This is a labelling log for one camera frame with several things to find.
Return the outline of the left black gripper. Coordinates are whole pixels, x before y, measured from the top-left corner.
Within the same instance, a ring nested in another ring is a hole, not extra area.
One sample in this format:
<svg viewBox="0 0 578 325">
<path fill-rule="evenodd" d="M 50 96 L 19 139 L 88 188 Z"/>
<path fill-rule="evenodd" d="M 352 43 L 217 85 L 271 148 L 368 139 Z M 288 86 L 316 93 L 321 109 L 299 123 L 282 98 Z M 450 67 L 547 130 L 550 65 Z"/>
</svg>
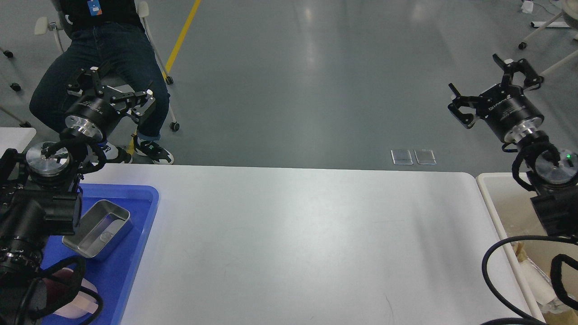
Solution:
<svg viewBox="0 0 578 325">
<path fill-rule="evenodd" d="M 78 68 L 65 82 L 69 100 L 75 102 L 65 113 L 65 138 L 83 135 L 103 142 L 123 117 L 143 124 L 155 112 L 157 101 L 152 90 L 123 92 L 116 87 L 107 88 L 103 78 L 111 68 L 109 61 Z"/>
</svg>

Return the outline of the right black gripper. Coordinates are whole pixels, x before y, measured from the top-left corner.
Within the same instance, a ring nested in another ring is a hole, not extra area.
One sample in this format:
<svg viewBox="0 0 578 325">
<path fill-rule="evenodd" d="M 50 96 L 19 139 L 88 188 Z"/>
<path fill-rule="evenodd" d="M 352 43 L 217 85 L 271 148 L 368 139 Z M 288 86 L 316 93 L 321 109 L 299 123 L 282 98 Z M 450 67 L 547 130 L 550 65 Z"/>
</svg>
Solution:
<svg viewBox="0 0 578 325">
<path fill-rule="evenodd" d="M 462 95 L 454 84 L 449 83 L 454 98 L 447 108 L 466 129 L 471 129 L 477 120 L 482 119 L 502 143 L 516 144 L 526 134 L 537 131 L 544 121 L 544 115 L 523 94 L 523 90 L 540 89 L 544 78 L 525 58 L 505 62 L 498 54 L 493 54 L 493 60 L 503 70 L 500 83 L 479 96 Z M 522 87 L 513 84 L 516 73 L 524 76 Z M 474 113 L 462 112 L 463 107 L 474 110 Z"/>
</svg>

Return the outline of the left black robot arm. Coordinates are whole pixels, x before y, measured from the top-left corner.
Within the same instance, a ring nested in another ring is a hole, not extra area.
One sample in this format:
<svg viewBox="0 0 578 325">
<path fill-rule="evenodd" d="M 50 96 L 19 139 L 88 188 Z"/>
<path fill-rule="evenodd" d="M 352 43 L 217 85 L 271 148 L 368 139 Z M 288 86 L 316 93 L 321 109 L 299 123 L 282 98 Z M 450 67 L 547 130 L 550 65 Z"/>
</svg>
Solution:
<svg viewBox="0 0 578 325">
<path fill-rule="evenodd" d="M 109 64 L 76 70 L 66 90 L 78 97 L 65 113 L 58 142 L 25 153 L 7 149 L 1 157 L 1 323 L 39 325 L 43 317 L 81 293 L 96 304 L 88 325 L 103 310 L 103 299 L 82 285 L 85 258 L 73 255 L 43 269 L 52 235 L 74 235 L 81 222 L 84 175 L 105 166 L 100 144 L 123 117 L 143 124 L 155 110 L 150 88 L 122 92 L 105 86 Z"/>
</svg>

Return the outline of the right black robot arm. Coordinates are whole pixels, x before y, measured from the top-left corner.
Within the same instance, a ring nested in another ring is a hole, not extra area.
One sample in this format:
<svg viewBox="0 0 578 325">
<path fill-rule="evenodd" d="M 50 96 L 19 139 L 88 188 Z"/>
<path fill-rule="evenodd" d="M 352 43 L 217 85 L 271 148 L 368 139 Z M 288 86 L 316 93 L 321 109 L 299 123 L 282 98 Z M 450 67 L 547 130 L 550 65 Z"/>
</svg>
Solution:
<svg viewBox="0 0 578 325">
<path fill-rule="evenodd" d="M 516 154 L 512 177 L 523 189 L 536 193 L 533 210 L 546 235 L 518 235 L 493 244 L 482 259 L 482 276 L 489 290 L 516 314 L 489 321 L 489 325 L 541 325 L 542 321 L 506 300 L 493 285 L 489 258 L 497 249 L 517 241 L 546 241 L 577 244 L 577 154 L 559 149 L 540 130 L 544 116 L 529 101 L 524 90 L 537 90 L 543 83 L 529 62 L 522 58 L 505 62 L 493 54 L 503 71 L 499 83 L 476 96 L 462 95 L 454 84 L 448 110 L 465 128 L 483 120 L 502 142 L 502 150 Z"/>
</svg>

